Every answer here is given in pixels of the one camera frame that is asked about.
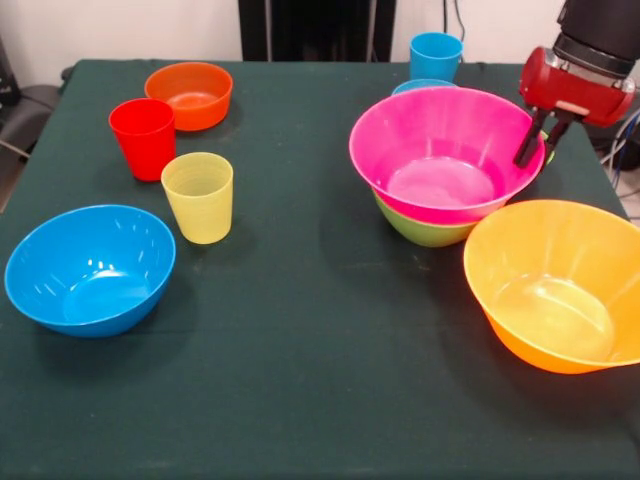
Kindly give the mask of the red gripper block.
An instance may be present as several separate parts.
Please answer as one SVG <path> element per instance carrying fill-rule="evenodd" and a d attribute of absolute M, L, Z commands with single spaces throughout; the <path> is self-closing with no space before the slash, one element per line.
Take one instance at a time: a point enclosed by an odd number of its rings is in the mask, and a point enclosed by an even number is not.
<path fill-rule="evenodd" d="M 562 110 L 585 123 L 610 126 L 628 111 L 636 83 L 631 78 L 615 79 L 590 71 L 561 59 L 548 48 L 538 47 L 523 67 L 519 92 L 526 105 L 536 107 L 513 160 L 517 167 L 525 168 L 536 150 L 546 111 Z M 569 113 L 555 113 L 556 123 L 544 140 L 546 160 L 551 159 L 570 126 Z"/>

